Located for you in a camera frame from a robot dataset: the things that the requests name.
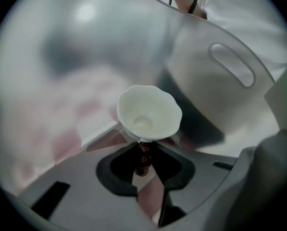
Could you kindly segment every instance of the black cable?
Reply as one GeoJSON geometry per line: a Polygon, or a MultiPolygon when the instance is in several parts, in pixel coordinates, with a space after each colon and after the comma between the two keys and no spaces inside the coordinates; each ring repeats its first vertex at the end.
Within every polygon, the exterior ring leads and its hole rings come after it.
{"type": "Polygon", "coordinates": [[[169,5],[171,5],[171,3],[172,3],[172,0],[169,0],[169,5]]]}
{"type": "Polygon", "coordinates": [[[188,10],[189,14],[192,14],[195,11],[195,8],[197,6],[198,0],[194,0],[192,5],[190,6],[190,9],[188,10]]]}

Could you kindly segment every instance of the gray plastic panel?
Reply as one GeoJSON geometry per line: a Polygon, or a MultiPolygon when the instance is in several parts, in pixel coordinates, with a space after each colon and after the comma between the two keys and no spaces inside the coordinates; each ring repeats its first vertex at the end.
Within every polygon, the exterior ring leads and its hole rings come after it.
{"type": "Polygon", "coordinates": [[[48,222],[46,219],[40,217],[37,213],[31,210],[22,200],[5,192],[6,197],[13,205],[13,207],[18,211],[18,213],[33,227],[40,231],[66,231],[66,229],[61,228],[57,225],[48,222]]]}
{"type": "Polygon", "coordinates": [[[155,229],[135,197],[108,191],[97,179],[97,163],[116,149],[80,154],[62,162],[30,185],[19,198],[31,206],[56,181],[70,184],[49,221],[72,231],[155,229]]]}
{"type": "Polygon", "coordinates": [[[186,151],[174,146],[166,147],[188,158],[196,167],[194,177],[185,188],[169,192],[172,204],[186,213],[191,212],[210,197],[230,173],[227,169],[213,166],[213,163],[219,161],[233,165],[236,162],[234,157],[186,151]]]}
{"type": "Polygon", "coordinates": [[[253,152],[254,148],[244,149],[219,188],[199,208],[180,220],[165,226],[163,230],[222,230],[225,225],[225,218],[243,187],[253,152]]]}

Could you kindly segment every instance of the black rectangular slot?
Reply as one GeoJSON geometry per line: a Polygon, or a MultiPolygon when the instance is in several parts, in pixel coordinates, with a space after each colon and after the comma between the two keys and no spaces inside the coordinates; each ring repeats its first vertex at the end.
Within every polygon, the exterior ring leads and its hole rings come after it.
{"type": "Polygon", "coordinates": [[[55,182],[51,188],[31,207],[41,217],[48,219],[66,194],[70,185],[64,182],[55,182]]]}
{"type": "Polygon", "coordinates": [[[218,161],[214,162],[213,165],[216,166],[216,167],[224,168],[226,170],[232,170],[233,166],[234,166],[234,165],[231,165],[231,164],[226,164],[226,163],[218,162],[218,161]]]}

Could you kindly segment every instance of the white plastic container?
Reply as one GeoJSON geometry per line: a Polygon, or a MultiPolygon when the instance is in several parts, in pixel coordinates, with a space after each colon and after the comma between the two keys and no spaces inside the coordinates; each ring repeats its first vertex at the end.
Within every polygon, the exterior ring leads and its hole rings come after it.
{"type": "Polygon", "coordinates": [[[158,87],[135,85],[121,94],[117,115],[129,136],[151,142],[178,131],[182,110],[169,93],[158,87]]]}

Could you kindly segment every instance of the white cloth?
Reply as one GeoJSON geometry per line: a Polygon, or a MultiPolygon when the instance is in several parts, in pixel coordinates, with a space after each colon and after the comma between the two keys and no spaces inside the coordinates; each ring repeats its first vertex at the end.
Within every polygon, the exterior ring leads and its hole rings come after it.
{"type": "Polygon", "coordinates": [[[243,41],[275,80],[287,68],[287,25],[270,0],[206,0],[207,20],[243,41]]]}

